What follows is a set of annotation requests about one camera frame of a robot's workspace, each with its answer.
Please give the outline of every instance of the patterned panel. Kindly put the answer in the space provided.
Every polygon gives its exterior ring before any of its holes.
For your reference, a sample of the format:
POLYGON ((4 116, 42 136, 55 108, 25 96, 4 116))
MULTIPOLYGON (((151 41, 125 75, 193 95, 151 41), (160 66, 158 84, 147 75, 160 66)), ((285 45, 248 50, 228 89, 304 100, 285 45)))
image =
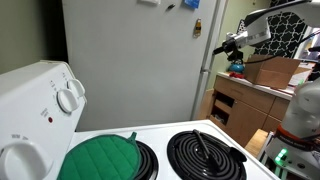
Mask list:
MULTIPOLYGON (((271 0, 270 7, 277 6, 292 0, 271 0)), ((268 18, 271 31, 271 39, 260 48, 256 48, 254 54, 275 55, 287 50, 289 44, 298 42, 303 38, 307 26, 294 13, 282 13, 268 18)), ((293 58, 297 47, 291 48, 283 54, 283 57, 293 58)))

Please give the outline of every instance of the green pot holder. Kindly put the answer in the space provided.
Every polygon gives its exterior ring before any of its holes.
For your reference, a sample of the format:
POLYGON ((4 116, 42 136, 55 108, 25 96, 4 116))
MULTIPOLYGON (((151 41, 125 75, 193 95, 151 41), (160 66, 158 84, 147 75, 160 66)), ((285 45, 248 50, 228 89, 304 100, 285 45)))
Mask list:
POLYGON ((136 135, 102 135, 78 144, 67 153, 58 180, 134 179, 141 158, 136 135))

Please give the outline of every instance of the white refrigerator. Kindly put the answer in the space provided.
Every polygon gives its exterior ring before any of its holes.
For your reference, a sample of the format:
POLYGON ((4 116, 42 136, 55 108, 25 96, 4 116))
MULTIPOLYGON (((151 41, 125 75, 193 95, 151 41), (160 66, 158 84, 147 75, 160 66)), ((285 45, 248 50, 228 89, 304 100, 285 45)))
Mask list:
POLYGON ((77 130, 195 119, 226 3, 63 0, 69 63, 88 99, 77 130))

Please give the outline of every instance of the stove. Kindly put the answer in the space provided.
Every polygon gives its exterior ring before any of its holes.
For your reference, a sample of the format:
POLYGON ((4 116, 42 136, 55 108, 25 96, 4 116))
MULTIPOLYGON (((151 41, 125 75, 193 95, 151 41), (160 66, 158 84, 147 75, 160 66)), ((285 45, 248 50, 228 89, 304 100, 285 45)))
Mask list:
POLYGON ((221 147, 228 147, 228 145, 209 134, 201 133, 201 136, 209 152, 213 155, 212 160, 216 161, 219 170, 208 165, 204 150, 200 146, 195 133, 184 131, 174 135, 167 146, 169 162, 181 179, 246 179, 243 163, 233 158, 225 148, 221 147))
POLYGON ((0 110, 6 112, 0 113, 0 179, 57 179, 65 155, 78 144, 132 132, 142 157, 136 179, 278 179, 210 120, 75 132, 86 99, 67 64, 39 62, 1 75, 0 82, 6 84, 0 88, 0 110), (221 171, 207 167, 194 129, 221 171), (230 158, 214 141, 239 150, 247 161, 230 158))

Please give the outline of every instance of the green light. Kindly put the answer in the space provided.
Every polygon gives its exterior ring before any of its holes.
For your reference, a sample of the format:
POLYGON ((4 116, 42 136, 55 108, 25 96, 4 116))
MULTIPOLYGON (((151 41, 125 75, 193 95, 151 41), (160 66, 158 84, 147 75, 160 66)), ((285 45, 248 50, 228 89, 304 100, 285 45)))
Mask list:
POLYGON ((288 152, 287 149, 282 149, 280 153, 285 154, 285 153, 287 153, 287 152, 288 152))

